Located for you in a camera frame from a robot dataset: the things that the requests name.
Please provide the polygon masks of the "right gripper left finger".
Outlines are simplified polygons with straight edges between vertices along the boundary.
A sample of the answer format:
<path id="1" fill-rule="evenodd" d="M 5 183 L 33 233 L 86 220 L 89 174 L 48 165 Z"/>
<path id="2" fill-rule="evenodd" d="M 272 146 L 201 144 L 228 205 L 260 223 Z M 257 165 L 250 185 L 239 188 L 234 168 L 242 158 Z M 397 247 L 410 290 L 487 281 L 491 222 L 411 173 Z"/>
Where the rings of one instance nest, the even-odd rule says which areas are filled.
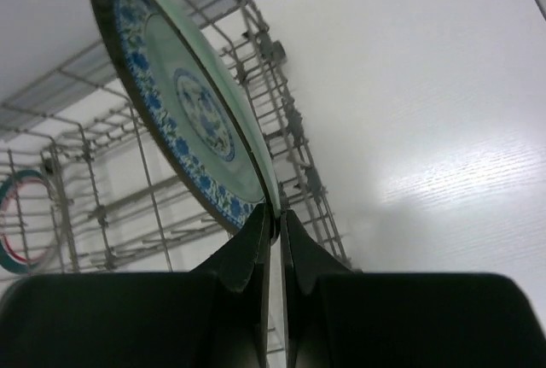
<path id="1" fill-rule="evenodd" d="M 189 272 L 42 274 L 1 299 L 4 367 L 264 367 L 271 212 Z"/>

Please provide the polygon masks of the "near green red rimmed plate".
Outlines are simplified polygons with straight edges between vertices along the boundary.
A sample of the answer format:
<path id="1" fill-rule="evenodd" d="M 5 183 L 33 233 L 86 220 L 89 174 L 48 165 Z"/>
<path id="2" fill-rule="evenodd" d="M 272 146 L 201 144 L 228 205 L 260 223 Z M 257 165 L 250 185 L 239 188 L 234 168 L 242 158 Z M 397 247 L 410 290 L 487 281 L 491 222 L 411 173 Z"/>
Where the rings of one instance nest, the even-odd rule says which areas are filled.
<path id="1" fill-rule="evenodd" d="M 8 175 L 1 183 L 1 267 L 14 275 L 42 271 L 55 261 L 61 220 L 55 188 L 34 169 Z"/>

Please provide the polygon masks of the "green blue floral plate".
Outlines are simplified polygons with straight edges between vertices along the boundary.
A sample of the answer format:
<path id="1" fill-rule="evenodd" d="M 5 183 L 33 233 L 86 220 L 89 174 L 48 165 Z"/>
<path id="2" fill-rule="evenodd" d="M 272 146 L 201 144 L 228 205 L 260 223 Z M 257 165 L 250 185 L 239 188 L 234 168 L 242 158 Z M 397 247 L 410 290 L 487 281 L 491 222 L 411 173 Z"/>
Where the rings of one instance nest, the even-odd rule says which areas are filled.
<path id="1" fill-rule="evenodd" d="M 247 96 L 174 0 L 90 0 L 120 82 L 201 206 L 236 232 L 257 205 L 282 205 Z"/>

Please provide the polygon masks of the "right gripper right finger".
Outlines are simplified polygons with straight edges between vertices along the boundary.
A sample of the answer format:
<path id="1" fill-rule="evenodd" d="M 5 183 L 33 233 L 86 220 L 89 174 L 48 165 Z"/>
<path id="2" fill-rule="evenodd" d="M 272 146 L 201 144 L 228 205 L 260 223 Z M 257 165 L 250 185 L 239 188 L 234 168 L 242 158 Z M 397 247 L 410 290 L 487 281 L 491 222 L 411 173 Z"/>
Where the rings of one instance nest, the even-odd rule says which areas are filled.
<path id="1" fill-rule="evenodd" d="M 495 273 L 357 272 L 280 219 L 290 367 L 542 367 L 524 292 Z"/>

